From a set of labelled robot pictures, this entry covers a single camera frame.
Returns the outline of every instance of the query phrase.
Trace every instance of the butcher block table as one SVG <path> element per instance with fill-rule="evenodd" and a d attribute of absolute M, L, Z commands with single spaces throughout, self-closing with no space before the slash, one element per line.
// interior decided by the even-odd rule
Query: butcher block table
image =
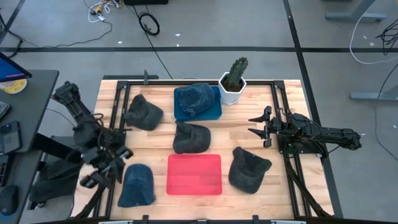
<path fill-rule="evenodd" d="M 103 80 L 99 88 L 95 113 L 104 114 L 103 121 L 106 127 L 109 126 L 112 107 L 115 103 L 118 81 L 120 80 Z M 309 117 L 301 81 L 283 81 L 290 110 L 293 113 Z M 111 208 L 109 208 L 110 219 L 142 220 L 143 215 L 148 215 L 150 220 L 249 220 L 253 215 L 259 215 L 260 219 L 293 219 L 284 158 L 278 150 L 275 134 L 271 134 L 272 146 L 265 149 L 262 146 L 263 140 L 248 131 L 248 128 L 264 128 L 264 123 L 253 123 L 248 119 L 261 116 L 266 106 L 272 106 L 271 116 L 275 116 L 271 88 L 264 85 L 247 85 L 236 104 L 222 105 L 223 114 L 219 120 L 188 122 L 205 126 L 211 131 L 211 144 L 204 154 L 221 156 L 222 194 L 209 196 L 167 195 L 167 161 L 169 155 L 174 154 L 172 143 L 176 130 L 174 89 L 180 86 L 183 85 L 168 85 L 166 83 L 163 85 L 132 85 L 130 87 L 128 106 L 136 95 L 143 94 L 147 101 L 164 111 L 160 124 L 153 131 L 143 131 L 126 126 L 126 128 L 132 128 L 132 131 L 127 131 L 125 145 L 133 151 L 134 155 L 130 159 L 124 160 L 126 163 L 124 170 L 131 164 L 149 166 L 154 174 L 156 201 L 149 206 L 119 208 L 118 200 L 123 184 L 116 182 Z M 126 89 L 121 90 L 115 128 L 119 127 L 125 91 Z M 277 94 L 279 105 L 283 107 L 280 91 Z M 246 194 L 234 188 L 228 181 L 228 172 L 233 160 L 232 151 L 238 146 L 272 162 L 272 167 L 266 172 L 262 185 L 255 194 Z M 333 214 L 320 158 L 316 154 L 301 154 L 300 159 L 307 189 L 326 212 Z M 92 171 L 91 167 L 83 166 L 80 178 Z M 95 190 L 96 188 L 86 189 L 77 185 L 71 216 L 82 210 Z M 304 215 L 302 196 L 297 187 L 295 187 L 295 192 L 300 215 Z M 103 193 L 99 216 L 105 215 L 108 194 L 109 190 L 107 189 Z"/>

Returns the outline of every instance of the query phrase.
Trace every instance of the computer screen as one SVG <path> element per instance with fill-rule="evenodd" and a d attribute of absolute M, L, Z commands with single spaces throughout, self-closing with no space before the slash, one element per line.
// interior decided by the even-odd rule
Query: computer screen
<path fill-rule="evenodd" d="M 0 53 L 0 82 L 8 82 L 23 78 L 30 78 L 32 75 Z"/>

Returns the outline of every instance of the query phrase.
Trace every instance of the cactus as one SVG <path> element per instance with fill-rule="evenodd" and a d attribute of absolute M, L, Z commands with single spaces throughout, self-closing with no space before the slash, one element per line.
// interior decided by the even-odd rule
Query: cactus
<path fill-rule="evenodd" d="M 228 91 L 233 90 L 233 91 L 239 91 L 240 88 L 242 87 L 241 84 L 241 77 L 243 75 L 243 72 L 245 69 L 248 67 L 248 59 L 246 57 L 241 57 L 235 61 L 235 63 L 232 64 L 231 70 L 229 71 L 229 74 L 226 75 L 225 78 L 225 83 L 226 84 L 226 89 Z"/>

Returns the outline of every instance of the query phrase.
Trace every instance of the white pot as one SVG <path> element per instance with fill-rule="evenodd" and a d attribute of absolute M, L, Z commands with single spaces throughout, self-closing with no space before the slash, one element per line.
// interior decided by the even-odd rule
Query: white pot
<path fill-rule="evenodd" d="M 246 81 L 244 81 L 244 79 L 241 78 L 241 80 L 243 82 L 243 87 L 242 87 L 241 91 L 239 91 L 239 92 L 226 91 L 224 89 L 223 85 L 221 84 L 221 81 L 223 81 L 225 75 L 228 73 L 229 72 L 225 72 L 224 75 L 218 80 L 218 88 L 220 89 L 222 102 L 226 103 L 228 105 L 232 105 L 239 101 L 239 98 L 241 97 L 241 94 L 242 94 L 244 88 L 246 87 Z"/>

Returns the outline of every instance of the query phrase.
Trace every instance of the baseball cap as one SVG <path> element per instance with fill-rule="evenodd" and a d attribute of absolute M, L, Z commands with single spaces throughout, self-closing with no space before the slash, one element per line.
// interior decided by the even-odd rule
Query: baseball cap
<path fill-rule="evenodd" d="M 207 110 L 215 102 L 214 91 L 207 83 L 196 83 L 180 87 L 178 90 L 178 102 L 181 109 L 191 117 Z"/>
<path fill-rule="evenodd" d="M 256 193 L 272 162 L 247 152 L 241 147 L 235 148 L 233 155 L 234 159 L 228 175 L 229 182 L 243 192 Z"/>
<path fill-rule="evenodd" d="M 129 208 L 150 205 L 155 201 L 154 175 L 144 164 L 129 166 L 124 174 L 122 194 L 118 206 Z"/>
<path fill-rule="evenodd" d="M 130 108 L 124 115 L 124 120 L 127 126 L 152 131 L 159 124 L 162 116 L 162 109 L 146 101 L 144 96 L 140 94 L 132 99 Z"/>
<path fill-rule="evenodd" d="M 177 154 L 201 153 L 210 146 L 211 133 L 206 127 L 175 121 L 177 130 L 173 142 L 173 149 Z"/>

